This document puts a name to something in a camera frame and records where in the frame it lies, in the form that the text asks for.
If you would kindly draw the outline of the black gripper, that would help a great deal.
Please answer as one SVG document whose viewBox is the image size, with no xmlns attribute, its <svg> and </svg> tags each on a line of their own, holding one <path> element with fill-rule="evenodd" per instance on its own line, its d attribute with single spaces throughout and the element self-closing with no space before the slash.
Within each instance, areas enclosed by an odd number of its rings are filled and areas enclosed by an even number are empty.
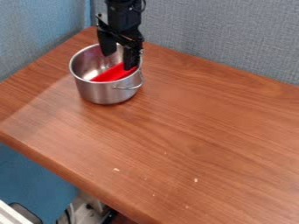
<svg viewBox="0 0 299 224">
<path fill-rule="evenodd" d="M 124 47 L 124 69 L 128 71 L 139 66 L 145 53 L 145 37 L 139 31 L 142 24 L 143 5 L 110 5 L 107 7 L 107 22 L 98 14 L 98 42 L 104 56 L 118 50 L 118 44 Z"/>
</svg>

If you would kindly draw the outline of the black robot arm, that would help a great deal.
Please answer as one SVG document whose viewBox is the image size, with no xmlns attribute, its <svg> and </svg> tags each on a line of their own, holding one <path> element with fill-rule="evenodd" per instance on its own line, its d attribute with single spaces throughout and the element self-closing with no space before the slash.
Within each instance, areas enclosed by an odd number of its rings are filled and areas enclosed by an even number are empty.
<svg viewBox="0 0 299 224">
<path fill-rule="evenodd" d="M 146 0 L 106 0 L 107 22 L 103 14 L 98 18 L 98 42 L 107 57 L 123 46 L 124 69 L 128 71 L 139 65 L 143 53 L 145 36 L 139 31 Z"/>
</svg>

